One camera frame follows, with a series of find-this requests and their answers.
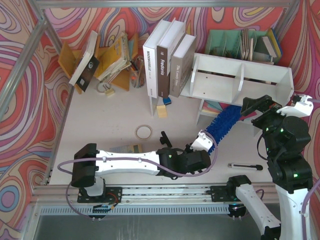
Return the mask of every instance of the white book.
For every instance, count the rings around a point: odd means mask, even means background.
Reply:
[[[97,42],[98,34],[95,31],[91,31],[89,39],[87,42],[83,45],[81,49],[81,53],[79,57],[79,62],[77,64],[77,67],[69,81],[69,84],[75,85],[78,81],[78,78],[81,76],[82,72],[85,70],[87,64],[89,63],[90,59],[95,53],[96,49],[96,42]]]
[[[158,97],[157,45],[170,25],[171,22],[161,20],[143,45],[146,87],[148,96],[153,98]]]

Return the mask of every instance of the yellow block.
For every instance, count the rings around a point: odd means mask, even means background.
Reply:
[[[166,105],[156,106],[156,111],[158,112],[158,117],[159,118],[168,117]]]

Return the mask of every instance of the psychedelic patterned wallpaper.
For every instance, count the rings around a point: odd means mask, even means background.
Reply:
[[[296,93],[305,93],[320,100],[320,1],[301,0],[290,28],[281,37],[283,58],[280,65],[292,68]],[[304,157],[312,167],[313,181],[320,177],[320,103],[306,117],[312,139]],[[310,200],[311,215],[317,222],[320,236],[320,189]]]
[[[276,8],[243,7],[155,7],[155,8],[52,8],[45,13],[62,41],[80,49],[91,30],[101,35],[101,47],[109,46],[125,31],[130,38],[139,33],[142,46],[161,20],[186,21],[187,33],[196,35],[197,52],[205,49],[210,29],[251,29],[265,31],[282,13]]]
[[[0,0],[0,87],[35,18],[22,0]],[[43,180],[69,93],[68,79],[46,35],[0,122],[0,239],[19,239],[33,188]]]
[[[28,30],[29,35],[35,22],[30,21],[33,17],[24,1],[3,2],[0,1],[0,41],[6,43],[0,43],[0,87],[27,40],[26,33],[22,37],[21,32]],[[200,53],[204,51],[210,29],[250,27],[263,31],[276,24],[281,12],[282,8],[231,7],[45,10],[62,41],[67,41],[73,49],[82,47],[90,30],[101,33],[101,47],[110,45],[121,31],[126,31],[129,37],[138,32],[139,45],[142,46],[160,19],[176,18],[187,22],[188,33],[197,35],[197,52]],[[292,66],[296,91],[317,98],[320,90],[318,12],[317,1],[301,0],[297,16],[282,40],[285,57],[281,61],[284,66]],[[43,179],[52,152],[69,90],[57,58],[50,41],[44,36],[0,123],[0,239],[21,236],[24,210],[33,187]],[[319,150],[314,147],[319,144],[319,114],[320,108],[317,108],[307,118],[313,138],[304,152],[316,178],[320,171]],[[317,206],[320,206],[318,193],[312,199],[312,214],[319,217]]]

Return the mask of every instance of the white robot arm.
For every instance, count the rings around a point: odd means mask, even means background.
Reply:
[[[303,238],[302,203],[313,182],[311,168],[301,155],[311,138],[308,125],[299,117],[311,114],[313,104],[308,101],[310,98],[307,95],[298,95],[293,100],[293,106],[285,107],[272,101],[267,95],[243,100],[243,116],[255,110],[263,112],[252,120],[252,124],[263,132],[268,170],[279,196],[281,222],[263,204],[246,176],[230,177],[226,188],[228,193],[236,196],[250,212],[263,240]],[[77,152],[75,158],[96,157],[103,160],[74,163],[71,185],[85,189],[88,197],[96,197],[104,193],[105,183],[100,176],[105,174],[145,173],[176,177],[163,167],[180,173],[180,177],[187,173],[202,172],[211,166],[208,150],[212,146],[213,139],[203,131],[198,133],[189,152],[165,147],[145,153],[113,153],[97,150],[97,145],[90,143]],[[309,205],[305,216],[306,235],[310,239]]]

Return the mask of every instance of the blue brush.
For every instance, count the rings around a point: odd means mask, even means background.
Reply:
[[[240,111],[240,106],[230,105],[226,107],[222,112],[220,112],[218,116],[216,116],[216,118],[213,119],[210,125],[206,128],[205,131],[207,131],[212,135],[212,137],[214,137],[217,145],[240,119]],[[209,149],[208,153],[211,154],[214,149],[215,146],[213,145]]]

